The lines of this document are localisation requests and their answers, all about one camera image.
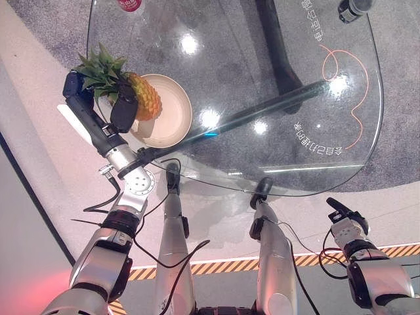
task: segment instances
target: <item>pineapple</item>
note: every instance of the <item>pineapple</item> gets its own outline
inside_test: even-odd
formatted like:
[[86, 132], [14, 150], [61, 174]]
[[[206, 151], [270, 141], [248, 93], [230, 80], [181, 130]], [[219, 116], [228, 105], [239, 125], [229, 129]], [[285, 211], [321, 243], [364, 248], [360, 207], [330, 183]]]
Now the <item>pineapple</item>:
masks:
[[119, 86], [130, 84], [138, 100], [136, 119], [144, 121], [156, 118], [162, 111], [162, 103], [156, 90], [143, 77], [133, 72], [121, 71], [127, 59], [114, 59], [101, 43], [99, 48], [99, 54], [91, 51], [89, 59], [79, 54], [82, 65], [76, 67], [75, 71], [85, 75], [83, 89], [94, 89], [96, 103], [100, 96], [106, 95], [111, 105], [114, 105], [118, 99]]

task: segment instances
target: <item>orange line drawing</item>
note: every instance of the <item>orange line drawing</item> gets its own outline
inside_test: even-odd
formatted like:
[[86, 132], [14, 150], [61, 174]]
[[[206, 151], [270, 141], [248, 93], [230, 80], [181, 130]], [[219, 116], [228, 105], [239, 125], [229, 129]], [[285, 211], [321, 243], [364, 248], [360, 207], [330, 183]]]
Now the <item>orange line drawing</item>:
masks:
[[[322, 64], [322, 77], [324, 78], [324, 80], [326, 80], [326, 81], [332, 81], [332, 80], [334, 80], [337, 77], [337, 74], [339, 72], [339, 63], [337, 61], [337, 58], [334, 55], [335, 53], [345, 53], [345, 54], [348, 54], [349, 56], [353, 57], [361, 65], [361, 67], [362, 67], [362, 69], [363, 69], [363, 71], [364, 71], [364, 73], [366, 75], [366, 91], [365, 91], [365, 94], [364, 94], [362, 100], [355, 107], [353, 107], [353, 109], [350, 112], [351, 113], [351, 116], [359, 123], [359, 126], [360, 126], [359, 135], [358, 135], [356, 141], [354, 141], [350, 146], [348, 146], [348, 147], [345, 148], [345, 150], [347, 150], [347, 149], [350, 149], [352, 146], [354, 146], [357, 142], [359, 142], [360, 138], [362, 137], [363, 124], [360, 121], [360, 119], [356, 115], [354, 115], [354, 111], [360, 105], [362, 105], [362, 103], [366, 99], [366, 96], [368, 95], [368, 91], [369, 91], [369, 75], [368, 75], [368, 71], [366, 70], [366, 67], [363, 65], [363, 63], [360, 61], [360, 59], [358, 57], [354, 56], [351, 52], [344, 51], [342, 49], [335, 49], [335, 50], [332, 51], [331, 49], [328, 49], [324, 45], [321, 45], [320, 44], [320, 46], [322, 48], [324, 48], [328, 52], [328, 55], [325, 57], [324, 63]], [[330, 77], [329, 79], [327, 79], [326, 78], [326, 74], [325, 74], [325, 66], [326, 66], [326, 62], [327, 62], [327, 60], [328, 60], [328, 58], [330, 56], [332, 56], [334, 58], [334, 61], [335, 61], [335, 74], [332, 77]]]

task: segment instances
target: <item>black bottle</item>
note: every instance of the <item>black bottle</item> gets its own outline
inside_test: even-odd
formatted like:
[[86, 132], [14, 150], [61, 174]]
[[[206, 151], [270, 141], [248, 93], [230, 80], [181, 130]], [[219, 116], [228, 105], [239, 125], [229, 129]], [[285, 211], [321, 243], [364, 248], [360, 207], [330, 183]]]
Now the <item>black bottle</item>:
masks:
[[344, 23], [351, 23], [365, 15], [375, 0], [342, 0], [339, 5], [339, 18]]

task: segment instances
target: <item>pineapple crown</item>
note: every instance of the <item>pineapple crown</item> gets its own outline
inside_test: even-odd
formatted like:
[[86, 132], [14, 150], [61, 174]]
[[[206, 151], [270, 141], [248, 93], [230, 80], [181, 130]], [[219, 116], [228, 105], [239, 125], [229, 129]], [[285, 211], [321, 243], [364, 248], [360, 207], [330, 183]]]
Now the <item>pineapple crown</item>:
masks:
[[103, 95], [116, 102], [119, 86], [129, 84], [125, 74], [121, 72], [127, 59], [124, 57], [114, 59], [101, 43], [99, 43], [99, 54], [95, 54], [91, 49], [90, 58], [85, 58], [81, 54], [79, 58], [82, 64], [74, 70], [85, 76], [82, 90], [93, 89], [96, 103]]

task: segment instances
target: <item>bottle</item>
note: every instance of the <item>bottle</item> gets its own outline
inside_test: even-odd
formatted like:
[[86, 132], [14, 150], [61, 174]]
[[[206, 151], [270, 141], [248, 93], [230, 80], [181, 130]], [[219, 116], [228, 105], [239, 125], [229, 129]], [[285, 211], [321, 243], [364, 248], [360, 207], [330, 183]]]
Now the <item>bottle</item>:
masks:
[[339, 18], [344, 23], [351, 23], [365, 15], [375, 0], [342, 0], [339, 5]]
[[127, 12], [133, 12], [142, 4], [142, 0], [117, 0], [121, 9]]

